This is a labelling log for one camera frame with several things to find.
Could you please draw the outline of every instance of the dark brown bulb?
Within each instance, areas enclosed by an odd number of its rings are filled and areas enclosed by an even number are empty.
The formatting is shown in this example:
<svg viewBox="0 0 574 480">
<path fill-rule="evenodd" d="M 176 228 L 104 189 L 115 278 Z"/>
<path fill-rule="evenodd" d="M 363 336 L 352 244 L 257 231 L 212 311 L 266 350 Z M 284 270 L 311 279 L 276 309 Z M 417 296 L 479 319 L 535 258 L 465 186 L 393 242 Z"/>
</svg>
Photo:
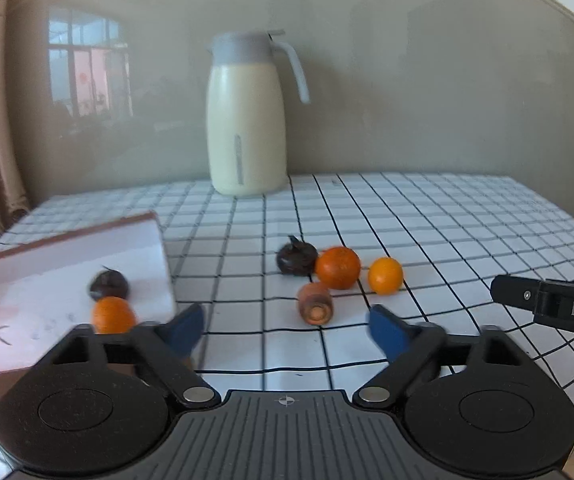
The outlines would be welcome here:
<svg viewBox="0 0 574 480">
<path fill-rule="evenodd" d="M 108 296 L 127 299 L 129 296 L 129 283 L 121 272 L 107 269 L 100 272 L 89 285 L 89 295 L 92 300 L 98 301 Z"/>
<path fill-rule="evenodd" d="M 314 272 L 318 251 L 312 244 L 289 237 L 290 243 L 276 254 L 276 264 L 283 274 L 292 276 L 308 276 Z"/>
</svg>

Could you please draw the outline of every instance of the yellow orange fruit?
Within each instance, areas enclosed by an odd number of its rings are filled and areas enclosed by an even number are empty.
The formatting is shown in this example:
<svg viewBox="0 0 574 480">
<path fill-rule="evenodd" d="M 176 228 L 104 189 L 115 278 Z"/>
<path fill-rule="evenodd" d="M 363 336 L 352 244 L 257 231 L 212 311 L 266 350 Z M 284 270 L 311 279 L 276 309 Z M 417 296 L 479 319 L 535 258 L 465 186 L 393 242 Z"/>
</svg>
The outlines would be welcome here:
<svg viewBox="0 0 574 480">
<path fill-rule="evenodd" d="M 352 288 L 361 274 L 358 254 L 347 247 L 332 247 L 316 260 L 318 279 L 329 288 Z"/>
<path fill-rule="evenodd" d="M 91 323 L 99 334 L 122 334 L 136 326 L 136 316 L 123 298 L 108 296 L 97 301 Z"/>
<path fill-rule="evenodd" d="M 394 294 L 403 284 L 403 268 L 394 258 L 379 258 L 371 264 L 367 281 L 381 296 Z"/>
</svg>

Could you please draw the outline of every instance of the cream-colored jug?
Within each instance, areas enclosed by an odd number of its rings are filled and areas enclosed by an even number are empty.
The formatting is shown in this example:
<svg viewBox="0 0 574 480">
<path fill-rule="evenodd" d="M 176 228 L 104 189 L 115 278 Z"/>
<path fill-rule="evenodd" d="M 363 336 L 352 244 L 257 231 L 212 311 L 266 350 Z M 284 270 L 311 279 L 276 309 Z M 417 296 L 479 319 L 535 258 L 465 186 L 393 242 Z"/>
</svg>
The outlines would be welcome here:
<svg viewBox="0 0 574 480">
<path fill-rule="evenodd" d="M 262 194 L 287 181 L 285 107 L 273 51 L 287 54 L 303 103 L 309 90 L 291 45 L 267 32 L 228 32 L 211 45 L 207 145 L 213 187 L 226 195 Z"/>
</svg>

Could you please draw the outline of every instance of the gray jug lid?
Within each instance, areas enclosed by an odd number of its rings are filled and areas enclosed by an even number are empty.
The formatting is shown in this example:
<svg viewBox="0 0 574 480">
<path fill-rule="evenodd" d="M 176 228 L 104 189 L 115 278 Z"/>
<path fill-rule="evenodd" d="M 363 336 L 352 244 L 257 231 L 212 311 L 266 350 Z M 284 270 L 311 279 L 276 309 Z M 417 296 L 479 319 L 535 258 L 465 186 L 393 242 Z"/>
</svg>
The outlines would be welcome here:
<svg viewBox="0 0 574 480">
<path fill-rule="evenodd" d="M 273 63 L 272 43 L 263 30 L 225 32 L 211 44 L 214 65 L 232 63 Z"/>
</svg>

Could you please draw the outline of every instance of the jug handle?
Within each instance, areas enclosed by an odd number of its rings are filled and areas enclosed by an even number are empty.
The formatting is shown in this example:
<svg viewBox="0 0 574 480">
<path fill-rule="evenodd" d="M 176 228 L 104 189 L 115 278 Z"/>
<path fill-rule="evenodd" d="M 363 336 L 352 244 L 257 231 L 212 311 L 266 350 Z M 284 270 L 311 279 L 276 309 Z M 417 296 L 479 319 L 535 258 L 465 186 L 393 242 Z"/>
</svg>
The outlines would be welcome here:
<svg viewBox="0 0 574 480">
<path fill-rule="evenodd" d="M 301 60 L 298 59 L 298 54 L 289 43 L 284 41 L 273 41 L 273 46 L 282 50 L 289 59 L 291 64 L 291 69 L 296 78 L 296 84 L 298 85 L 298 95 L 301 98 L 301 102 L 308 105 L 309 100 L 309 88 L 307 87 L 307 80 L 305 79 L 305 73 L 302 70 Z"/>
</svg>

